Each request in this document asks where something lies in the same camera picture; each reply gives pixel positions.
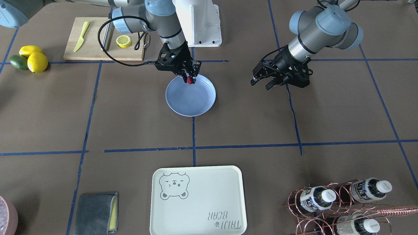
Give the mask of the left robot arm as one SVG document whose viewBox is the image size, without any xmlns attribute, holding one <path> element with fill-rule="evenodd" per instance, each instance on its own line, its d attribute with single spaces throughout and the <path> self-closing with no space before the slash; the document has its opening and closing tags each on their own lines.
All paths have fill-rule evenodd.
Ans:
<svg viewBox="0 0 418 235">
<path fill-rule="evenodd" d="M 272 77 L 265 86 L 267 90 L 286 84 L 307 87 L 313 74 L 308 67 L 313 55 L 323 48 L 349 50 L 361 43 L 364 31 L 348 15 L 359 3 L 358 0 L 318 0 L 312 9 L 295 12 L 289 29 L 296 37 L 274 50 L 273 61 L 261 58 L 252 71 L 251 85 Z"/>
</svg>

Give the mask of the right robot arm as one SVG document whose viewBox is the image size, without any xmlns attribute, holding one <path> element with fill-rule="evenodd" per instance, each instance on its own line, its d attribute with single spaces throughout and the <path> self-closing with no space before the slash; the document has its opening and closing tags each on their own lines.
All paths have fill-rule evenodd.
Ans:
<svg viewBox="0 0 418 235">
<path fill-rule="evenodd" d="M 19 28 L 52 0 L 2 0 L 1 25 Z M 113 7 L 112 23 L 120 33 L 157 32 L 163 47 L 151 61 L 159 71 L 171 71 L 188 84 L 194 84 L 201 62 L 192 58 L 182 31 L 176 7 L 171 0 L 83 0 L 84 4 Z"/>
</svg>

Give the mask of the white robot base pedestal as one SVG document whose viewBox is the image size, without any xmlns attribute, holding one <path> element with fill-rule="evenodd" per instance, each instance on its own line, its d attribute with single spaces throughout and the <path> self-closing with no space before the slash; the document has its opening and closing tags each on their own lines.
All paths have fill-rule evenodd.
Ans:
<svg viewBox="0 0 418 235">
<path fill-rule="evenodd" d="M 222 45 L 218 5 L 212 0 L 174 0 L 173 4 L 190 48 Z"/>
</svg>

